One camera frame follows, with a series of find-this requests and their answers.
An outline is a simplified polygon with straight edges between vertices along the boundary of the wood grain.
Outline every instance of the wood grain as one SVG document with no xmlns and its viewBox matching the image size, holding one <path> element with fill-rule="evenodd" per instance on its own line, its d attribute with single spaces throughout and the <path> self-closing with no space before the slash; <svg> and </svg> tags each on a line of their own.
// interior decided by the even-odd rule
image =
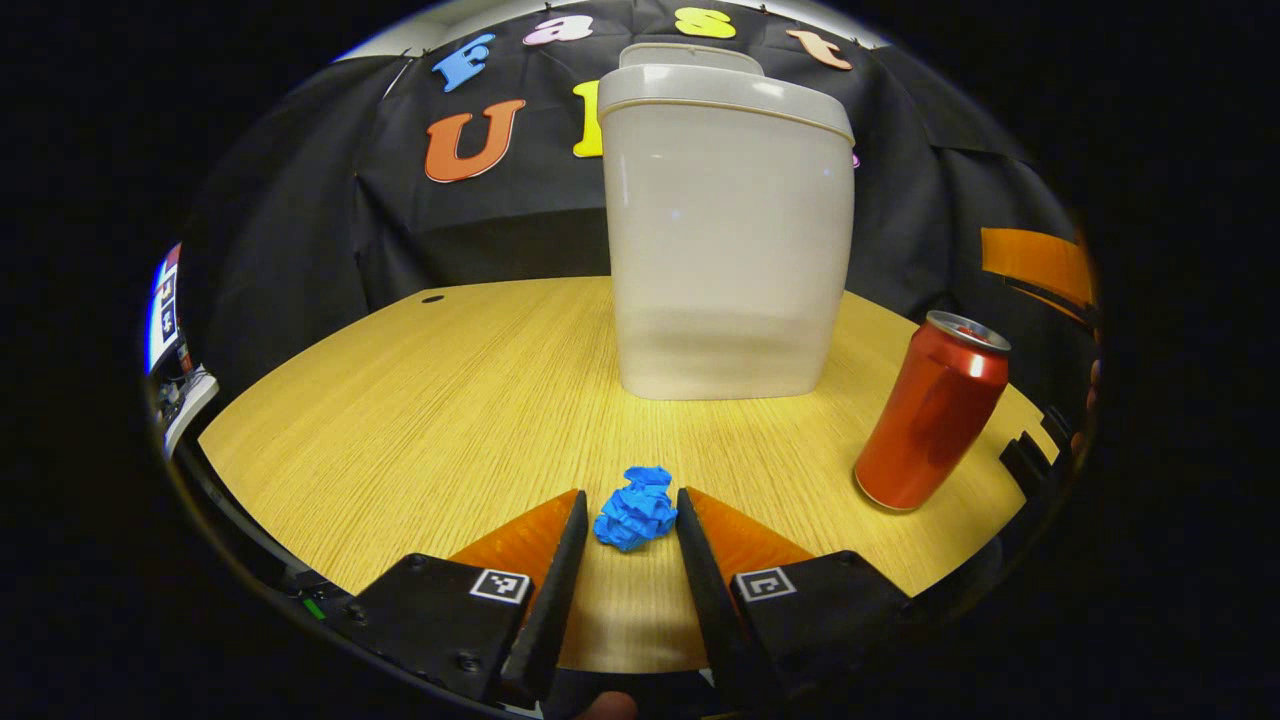
<svg viewBox="0 0 1280 720">
<path fill-rule="evenodd" d="M 428 295 L 444 300 L 422 304 Z M 922 509 L 891 514 L 851 480 L 914 332 L 845 293 L 806 396 L 659 402 L 617 377 L 608 278 L 452 287 L 408 297 L 297 355 L 201 434 L 244 507 L 352 593 L 412 551 L 447 557 L 584 488 L 593 516 L 631 465 L 662 465 L 814 553 L 855 550 L 909 594 L 955 569 L 1021 506 L 998 461 L 1041 413 L 1015 388 Z M 630 553 L 588 539 L 566 667 L 704 667 L 675 533 Z"/>
</svg>

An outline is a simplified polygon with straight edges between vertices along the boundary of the white wall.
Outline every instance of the white wall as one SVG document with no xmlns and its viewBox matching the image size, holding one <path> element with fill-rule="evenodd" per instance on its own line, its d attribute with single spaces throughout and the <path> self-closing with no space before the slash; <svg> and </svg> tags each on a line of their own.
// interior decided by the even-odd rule
<svg viewBox="0 0 1280 720">
<path fill-rule="evenodd" d="M 562 8 L 589 0 L 553 0 Z M 812 0 L 722 0 L 744 8 L 765 8 L 774 14 L 797 19 L 846 40 L 858 40 L 867 47 L 888 45 L 888 41 L 858 20 Z M 698 0 L 690 0 L 698 6 Z M 422 53 L 475 33 L 489 26 L 545 9 L 544 0 L 453 0 L 404 18 L 338 58 L 364 55 L 421 55 Z"/>
</svg>

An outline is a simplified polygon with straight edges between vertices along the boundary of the container lid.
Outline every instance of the container lid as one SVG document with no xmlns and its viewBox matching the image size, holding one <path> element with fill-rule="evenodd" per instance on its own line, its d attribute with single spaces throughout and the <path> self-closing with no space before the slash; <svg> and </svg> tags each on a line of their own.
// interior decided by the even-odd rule
<svg viewBox="0 0 1280 720">
<path fill-rule="evenodd" d="M 854 145 L 849 113 L 835 97 L 764 77 L 753 58 L 719 47 L 641 42 L 622 50 L 600 78 L 598 117 L 640 104 L 709 105 L 764 113 L 820 127 Z"/>
<path fill-rule="evenodd" d="M 943 313 L 942 310 L 929 310 L 924 318 L 931 325 L 968 345 L 1001 354 L 1009 352 L 1012 348 L 1004 336 L 969 318 L 961 318 L 960 315 Z"/>
</svg>

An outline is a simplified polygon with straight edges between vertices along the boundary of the crumpled paper ball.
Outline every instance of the crumpled paper ball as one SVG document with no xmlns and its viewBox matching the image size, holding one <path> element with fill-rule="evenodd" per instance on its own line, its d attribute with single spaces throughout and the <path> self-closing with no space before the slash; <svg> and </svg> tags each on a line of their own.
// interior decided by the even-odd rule
<svg viewBox="0 0 1280 720">
<path fill-rule="evenodd" d="M 631 468 L 622 477 L 631 484 L 613 491 L 593 532 L 600 542 L 627 552 L 669 533 L 676 524 L 676 509 L 667 497 L 671 473 L 660 466 Z"/>
</svg>

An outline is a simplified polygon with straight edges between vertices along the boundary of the soda can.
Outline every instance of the soda can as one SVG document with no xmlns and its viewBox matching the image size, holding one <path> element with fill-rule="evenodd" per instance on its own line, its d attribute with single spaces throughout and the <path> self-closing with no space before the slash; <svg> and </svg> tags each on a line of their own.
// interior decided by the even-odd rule
<svg viewBox="0 0 1280 720">
<path fill-rule="evenodd" d="M 925 316 L 854 464 L 854 480 L 868 497 L 914 510 L 942 486 L 1009 384 L 1010 348 L 1000 333 L 960 315 Z"/>
</svg>

